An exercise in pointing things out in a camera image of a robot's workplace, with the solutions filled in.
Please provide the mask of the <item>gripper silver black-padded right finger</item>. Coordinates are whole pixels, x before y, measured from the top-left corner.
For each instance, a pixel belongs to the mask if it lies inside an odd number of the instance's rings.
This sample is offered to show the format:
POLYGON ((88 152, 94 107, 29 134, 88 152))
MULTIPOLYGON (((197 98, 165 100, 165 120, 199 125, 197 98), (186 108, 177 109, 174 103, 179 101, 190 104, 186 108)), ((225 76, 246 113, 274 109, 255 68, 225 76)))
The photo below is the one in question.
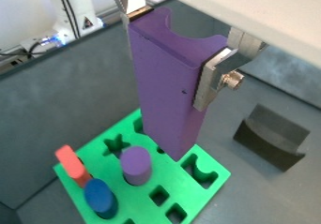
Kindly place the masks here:
POLYGON ((237 71, 265 50, 268 44, 249 33, 233 27, 227 37, 227 47, 207 61, 194 96, 193 107, 203 111, 223 87, 235 90, 243 81, 237 71))

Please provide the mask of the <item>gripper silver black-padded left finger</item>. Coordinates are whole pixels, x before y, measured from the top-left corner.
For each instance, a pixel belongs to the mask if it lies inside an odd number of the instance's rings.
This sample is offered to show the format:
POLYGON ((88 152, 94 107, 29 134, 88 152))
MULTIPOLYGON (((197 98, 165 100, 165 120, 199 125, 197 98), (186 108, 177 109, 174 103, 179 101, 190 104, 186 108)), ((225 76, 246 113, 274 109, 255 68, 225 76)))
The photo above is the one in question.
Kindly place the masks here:
POLYGON ((124 25, 153 11, 146 0, 114 0, 120 11, 120 19, 124 25))

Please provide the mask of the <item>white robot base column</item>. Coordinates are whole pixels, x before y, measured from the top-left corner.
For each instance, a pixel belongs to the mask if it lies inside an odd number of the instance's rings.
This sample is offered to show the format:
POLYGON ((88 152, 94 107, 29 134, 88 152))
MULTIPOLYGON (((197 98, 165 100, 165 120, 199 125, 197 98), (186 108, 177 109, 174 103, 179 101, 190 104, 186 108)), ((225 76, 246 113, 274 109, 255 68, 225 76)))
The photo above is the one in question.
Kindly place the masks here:
POLYGON ((54 30, 66 43, 95 32, 103 27, 96 17, 91 0, 50 0, 56 21, 54 30))

